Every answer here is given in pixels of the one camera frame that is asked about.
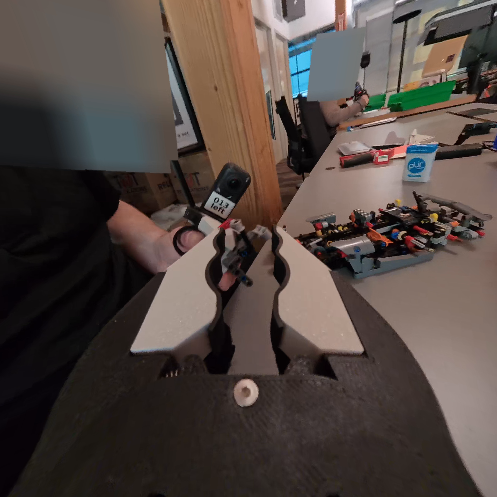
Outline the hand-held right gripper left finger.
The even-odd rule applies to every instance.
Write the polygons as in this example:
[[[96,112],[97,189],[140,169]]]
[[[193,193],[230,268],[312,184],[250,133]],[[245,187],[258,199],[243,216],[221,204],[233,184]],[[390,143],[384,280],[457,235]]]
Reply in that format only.
[[[210,373],[230,372],[233,342],[218,289],[224,255],[226,230],[216,227],[165,269],[131,355],[168,352],[176,364],[198,355]]]

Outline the black power brick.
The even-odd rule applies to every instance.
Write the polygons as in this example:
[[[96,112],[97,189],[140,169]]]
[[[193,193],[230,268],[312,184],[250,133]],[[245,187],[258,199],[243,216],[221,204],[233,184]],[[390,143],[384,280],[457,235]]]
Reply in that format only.
[[[482,156],[482,144],[453,144],[453,147],[437,147],[435,161],[440,159],[458,159],[458,158],[476,158]]]

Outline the cardboard box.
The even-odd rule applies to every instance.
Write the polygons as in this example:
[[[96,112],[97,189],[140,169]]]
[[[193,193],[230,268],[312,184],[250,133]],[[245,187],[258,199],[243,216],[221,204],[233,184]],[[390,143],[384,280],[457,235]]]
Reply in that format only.
[[[187,187],[195,199],[195,204],[201,204],[208,198],[208,191],[212,189],[215,175],[205,150],[190,153],[178,158],[178,165],[182,169],[182,177],[187,180]]]
[[[165,172],[105,172],[122,199],[144,214],[152,214],[176,202],[176,191]]]

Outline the small grey lego assembly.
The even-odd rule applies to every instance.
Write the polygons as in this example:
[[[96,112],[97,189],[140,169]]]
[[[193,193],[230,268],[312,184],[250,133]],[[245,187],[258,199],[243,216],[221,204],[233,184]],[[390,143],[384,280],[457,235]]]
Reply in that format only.
[[[269,239],[271,231],[264,226],[247,231],[239,219],[227,219],[221,223],[226,230],[226,255],[221,256],[224,272],[230,272],[245,286],[253,286],[253,278],[247,276],[243,264],[254,255],[254,239]]]

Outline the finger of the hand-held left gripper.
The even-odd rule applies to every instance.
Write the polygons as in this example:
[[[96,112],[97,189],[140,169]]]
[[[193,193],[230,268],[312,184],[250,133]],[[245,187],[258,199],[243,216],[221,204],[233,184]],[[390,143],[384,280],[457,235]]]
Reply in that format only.
[[[210,234],[218,234],[218,227],[221,227],[221,220],[216,220],[208,214],[201,214],[199,223],[195,226],[195,231],[201,235],[210,235]]]

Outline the person's left forearm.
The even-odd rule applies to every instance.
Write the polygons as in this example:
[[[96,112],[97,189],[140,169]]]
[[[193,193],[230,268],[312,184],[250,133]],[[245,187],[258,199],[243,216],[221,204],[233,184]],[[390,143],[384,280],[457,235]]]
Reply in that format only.
[[[146,272],[151,272],[152,243],[163,235],[165,230],[158,227],[146,214],[122,199],[107,226],[111,239],[117,243]]]

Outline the black floor lamp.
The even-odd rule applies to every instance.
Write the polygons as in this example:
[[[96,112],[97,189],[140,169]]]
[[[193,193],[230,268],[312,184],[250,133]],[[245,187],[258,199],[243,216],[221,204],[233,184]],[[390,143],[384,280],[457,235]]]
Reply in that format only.
[[[397,72],[397,88],[401,92],[401,75],[404,75],[404,56],[406,56],[406,41],[407,41],[407,23],[421,15],[421,9],[415,6],[416,0],[397,0],[392,6],[392,26],[401,26],[401,51],[400,51],[400,72]]]

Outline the multicoloured lego car chassis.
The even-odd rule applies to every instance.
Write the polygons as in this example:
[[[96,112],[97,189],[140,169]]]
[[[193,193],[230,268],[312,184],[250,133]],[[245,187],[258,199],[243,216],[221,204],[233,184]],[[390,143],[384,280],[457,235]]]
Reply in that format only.
[[[352,211],[348,223],[336,214],[311,216],[314,231],[295,239],[329,269],[348,268],[354,278],[431,261],[449,243],[484,237],[484,214],[468,204],[416,193],[415,206],[400,199],[379,211]]]

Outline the white blue gum container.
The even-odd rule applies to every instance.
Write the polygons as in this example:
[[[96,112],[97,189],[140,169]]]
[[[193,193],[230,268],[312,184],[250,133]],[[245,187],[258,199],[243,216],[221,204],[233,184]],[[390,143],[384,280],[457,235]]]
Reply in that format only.
[[[437,143],[407,144],[401,180],[404,183],[430,183],[435,153],[437,153]]]

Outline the cardboard panel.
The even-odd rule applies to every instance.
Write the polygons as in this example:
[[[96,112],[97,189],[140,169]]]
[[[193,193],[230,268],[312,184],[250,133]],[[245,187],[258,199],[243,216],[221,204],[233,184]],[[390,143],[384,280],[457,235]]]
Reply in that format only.
[[[435,78],[435,77],[449,75],[454,68],[466,47],[466,41],[468,41],[468,34],[431,45],[431,54],[425,61],[421,77]]]

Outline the black thin stand leg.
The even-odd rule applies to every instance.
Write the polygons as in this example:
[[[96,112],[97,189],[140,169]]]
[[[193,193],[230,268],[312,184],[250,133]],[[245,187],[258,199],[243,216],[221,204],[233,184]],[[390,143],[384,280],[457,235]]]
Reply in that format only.
[[[172,159],[172,161],[169,161],[169,169],[176,175],[187,204],[190,204],[191,208],[195,208],[195,199],[193,199],[193,196],[191,196],[191,191],[190,191],[190,184],[187,184],[187,179],[184,179],[184,175],[182,175],[182,167],[181,167],[178,159]]]

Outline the wooden post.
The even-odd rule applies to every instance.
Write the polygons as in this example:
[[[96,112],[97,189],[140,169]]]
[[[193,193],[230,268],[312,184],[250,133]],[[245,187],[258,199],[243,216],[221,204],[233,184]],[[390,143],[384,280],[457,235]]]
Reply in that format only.
[[[215,177],[227,161],[250,175],[233,216],[271,227],[282,199],[250,0],[163,0],[163,9]]]

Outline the person's left hand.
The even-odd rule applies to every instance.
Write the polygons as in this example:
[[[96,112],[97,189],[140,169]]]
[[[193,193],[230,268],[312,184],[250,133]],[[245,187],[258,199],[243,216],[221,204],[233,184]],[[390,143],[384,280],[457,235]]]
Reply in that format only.
[[[152,243],[152,264],[151,272],[165,272],[175,261],[178,261],[187,250],[199,244],[205,235],[195,227],[176,227],[165,231]]]

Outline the red black tool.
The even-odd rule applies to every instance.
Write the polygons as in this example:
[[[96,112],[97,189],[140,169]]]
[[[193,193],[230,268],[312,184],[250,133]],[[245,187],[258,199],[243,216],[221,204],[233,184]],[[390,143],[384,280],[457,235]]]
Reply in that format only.
[[[354,153],[354,156],[344,156],[340,158],[340,167],[354,167],[354,165],[365,165],[373,161],[373,153]]]

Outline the framed marker poster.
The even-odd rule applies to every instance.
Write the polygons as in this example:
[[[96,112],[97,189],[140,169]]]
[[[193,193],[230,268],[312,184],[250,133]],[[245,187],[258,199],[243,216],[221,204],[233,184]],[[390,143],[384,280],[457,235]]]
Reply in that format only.
[[[198,126],[195,108],[190,97],[190,90],[172,45],[172,38],[165,36],[165,56],[168,56],[168,75],[172,92],[172,112],[176,128],[176,149],[178,158],[204,150],[201,129]]]

